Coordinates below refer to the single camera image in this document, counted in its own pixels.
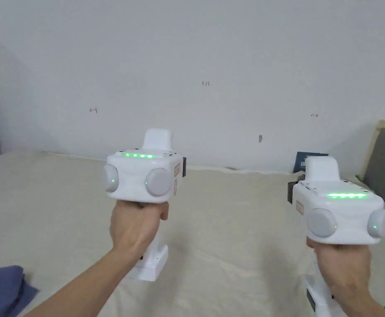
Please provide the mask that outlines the person's right hand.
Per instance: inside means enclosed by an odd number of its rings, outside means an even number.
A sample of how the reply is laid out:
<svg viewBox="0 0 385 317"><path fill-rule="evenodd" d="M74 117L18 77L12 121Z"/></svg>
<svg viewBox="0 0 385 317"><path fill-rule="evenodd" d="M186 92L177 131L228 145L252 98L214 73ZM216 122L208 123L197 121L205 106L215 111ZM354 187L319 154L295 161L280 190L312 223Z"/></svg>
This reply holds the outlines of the person's right hand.
<svg viewBox="0 0 385 317"><path fill-rule="evenodd" d="M362 245L328 245L307 239L318 267L336 301L356 308L379 305L369 293L371 252Z"/></svg>

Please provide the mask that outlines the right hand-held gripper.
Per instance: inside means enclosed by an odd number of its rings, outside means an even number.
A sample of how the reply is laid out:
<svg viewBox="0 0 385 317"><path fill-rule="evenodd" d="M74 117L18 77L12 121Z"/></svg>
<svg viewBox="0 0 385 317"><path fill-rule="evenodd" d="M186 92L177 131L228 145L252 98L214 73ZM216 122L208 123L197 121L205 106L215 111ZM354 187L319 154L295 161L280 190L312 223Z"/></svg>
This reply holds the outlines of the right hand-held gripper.
<svg viewBox="0 0 385 317"><path fill-rule="evenodd" d="M370 245L385 237L385 208L380 196L341 179L338 163L331 156L309 156L305 164L304 179L289 183L288 201L303 216L307 239L328 245L368 246L370 250ZM305 276L303 283L315 316L385 317L380 303L367 308L339 304L321 275L317 258L314 263L314 274Z"/></svg>

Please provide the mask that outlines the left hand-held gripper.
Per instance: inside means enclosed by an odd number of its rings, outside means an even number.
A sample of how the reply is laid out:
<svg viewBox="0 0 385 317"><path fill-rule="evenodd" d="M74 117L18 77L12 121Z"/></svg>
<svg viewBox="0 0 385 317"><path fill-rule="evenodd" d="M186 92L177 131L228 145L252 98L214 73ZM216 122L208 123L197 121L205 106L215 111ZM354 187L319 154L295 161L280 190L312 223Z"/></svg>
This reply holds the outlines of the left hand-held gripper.
<svg viewBox="0 0 385 317"><path fill-rule="evenodd" d="M186 158L172 148L173 134L168 129L146 130L143 145L123 149L108 156L104 166L104 184L108 197L147 203L169 202L186 175ZM168 246L156 237L136 263L124 258L128 277L156 281L168 259Z"/></svg>

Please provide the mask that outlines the person's left hand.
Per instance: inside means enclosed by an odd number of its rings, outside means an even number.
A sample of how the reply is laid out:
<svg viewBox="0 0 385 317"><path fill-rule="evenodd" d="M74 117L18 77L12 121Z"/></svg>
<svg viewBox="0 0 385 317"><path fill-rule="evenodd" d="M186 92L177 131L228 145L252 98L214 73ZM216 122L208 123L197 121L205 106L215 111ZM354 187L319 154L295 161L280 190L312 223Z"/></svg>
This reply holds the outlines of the person's left hand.
<svg viewBox="0 0 385 317"><path fill-rule="evenodd" d="M117 200L112 210L110 236L112 250L136 263L156 237L160 221L167 220L169 203L147 203Z"/></svg>

